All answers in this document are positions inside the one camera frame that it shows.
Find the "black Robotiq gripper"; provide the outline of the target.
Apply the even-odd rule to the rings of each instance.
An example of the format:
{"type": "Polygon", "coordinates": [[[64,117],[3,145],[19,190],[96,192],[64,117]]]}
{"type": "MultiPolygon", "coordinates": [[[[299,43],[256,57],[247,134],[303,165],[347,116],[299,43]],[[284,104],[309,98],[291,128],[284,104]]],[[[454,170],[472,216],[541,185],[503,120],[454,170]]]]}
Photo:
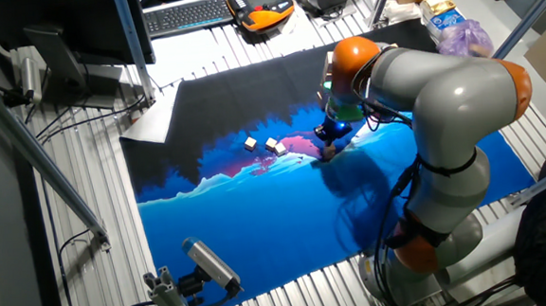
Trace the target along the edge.
{"type": "Polygon", "coordinates": [[[336,140],[347,135],[352,129],[353,127],[349,123],[325,119],[315,128],[315,135],[321,140],[319,149],[323,151],[326,143],[330,143],[334,150],[337,149],[336,140]]]}

